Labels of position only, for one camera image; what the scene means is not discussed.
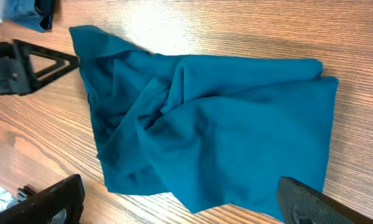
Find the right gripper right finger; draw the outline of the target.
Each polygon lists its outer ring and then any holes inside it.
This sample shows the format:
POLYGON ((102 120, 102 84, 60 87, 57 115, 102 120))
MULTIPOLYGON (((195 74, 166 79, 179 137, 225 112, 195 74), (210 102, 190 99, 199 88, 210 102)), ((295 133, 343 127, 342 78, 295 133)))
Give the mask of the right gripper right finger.
POLYGON ((292 177, 280 178, 277 201, 286 224, 373 224, 373 219, 292 177))

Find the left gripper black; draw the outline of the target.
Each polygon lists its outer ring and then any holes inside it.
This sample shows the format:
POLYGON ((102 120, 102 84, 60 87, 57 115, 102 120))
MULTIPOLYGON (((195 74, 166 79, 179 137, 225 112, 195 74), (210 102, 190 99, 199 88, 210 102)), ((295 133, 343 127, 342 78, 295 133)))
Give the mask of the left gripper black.
POLYGON ((79 58, 21 40, 0 42, 0 95, 27 95, 80 66, 79 58), (30 56, 54 61, 34 72, 30 56))

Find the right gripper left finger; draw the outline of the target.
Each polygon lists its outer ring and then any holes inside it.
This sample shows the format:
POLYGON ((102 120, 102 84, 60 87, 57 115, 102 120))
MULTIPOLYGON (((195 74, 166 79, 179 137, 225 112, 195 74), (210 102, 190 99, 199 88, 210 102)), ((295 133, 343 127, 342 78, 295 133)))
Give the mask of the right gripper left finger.
POLYGON ((85 190, 73 174, 36 192, 28 185, 17 189, 16 204, 0 212, 0 224, 79 224, 85 190))

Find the blue t-shirt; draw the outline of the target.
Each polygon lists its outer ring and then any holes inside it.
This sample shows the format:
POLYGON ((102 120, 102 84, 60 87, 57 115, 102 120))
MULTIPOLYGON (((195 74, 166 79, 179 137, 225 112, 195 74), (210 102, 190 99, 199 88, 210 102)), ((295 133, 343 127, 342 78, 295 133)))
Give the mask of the blue t-shirt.
POLYGON ((338 79, 316 59, 152 54, 70 28, 108 191, 281 219, 289 176, 323 190, 338 79))

